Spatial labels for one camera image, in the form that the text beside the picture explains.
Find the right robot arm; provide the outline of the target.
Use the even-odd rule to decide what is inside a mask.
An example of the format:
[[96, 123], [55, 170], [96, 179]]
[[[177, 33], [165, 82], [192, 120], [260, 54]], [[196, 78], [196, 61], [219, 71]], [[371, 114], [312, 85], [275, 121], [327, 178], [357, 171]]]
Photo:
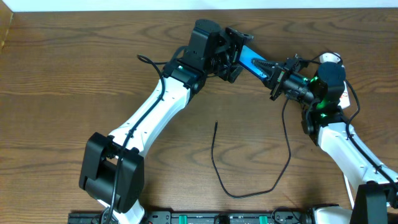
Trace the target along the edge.
[[285, 62], [253, 57], [252, 73], [271, 90], [271, 99], [285, 94], [304, 105], [302, 127], [305, 134], [338, 165], [356, 190], [354, 207], [312, 210], [312, 223], [387, 223], [388, 207], [397, 208], [397, 172], [388, 168], [360, 140], [345, 116], [342, 102], [346, 79], [342, 58], [325, 52], [311, 60], [298, 56]]

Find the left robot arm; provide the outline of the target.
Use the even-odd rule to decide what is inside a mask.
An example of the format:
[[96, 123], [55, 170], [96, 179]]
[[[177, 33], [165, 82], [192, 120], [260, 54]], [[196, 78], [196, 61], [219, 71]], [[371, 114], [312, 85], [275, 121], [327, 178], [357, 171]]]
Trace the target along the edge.
[[94, 133], [86, 143], [79, 186], [104, 205], [96, 223], [140, 223], [145, 211], [138, 198], [144, 188], [144, 159], [167, 123], [214, 75], [233, 83], [242, 71], [239, 59], [252, 35], [199, 19], [188, 45], [168, 62], [138, 59], [152, 65], [159, 81], [148, 99], [107, 136]]

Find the blue screen Galaxy smartphone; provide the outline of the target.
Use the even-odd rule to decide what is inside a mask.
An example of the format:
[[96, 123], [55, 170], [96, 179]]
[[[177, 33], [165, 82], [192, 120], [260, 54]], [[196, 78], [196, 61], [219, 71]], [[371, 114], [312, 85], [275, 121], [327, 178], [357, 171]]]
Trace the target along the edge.
[[267, 80], [269, 78], [268, 74], [255, 66], [255, 60], [264, 60], [264, 58], [244, 45], [239, 56], [239, 64], [261, 81]]

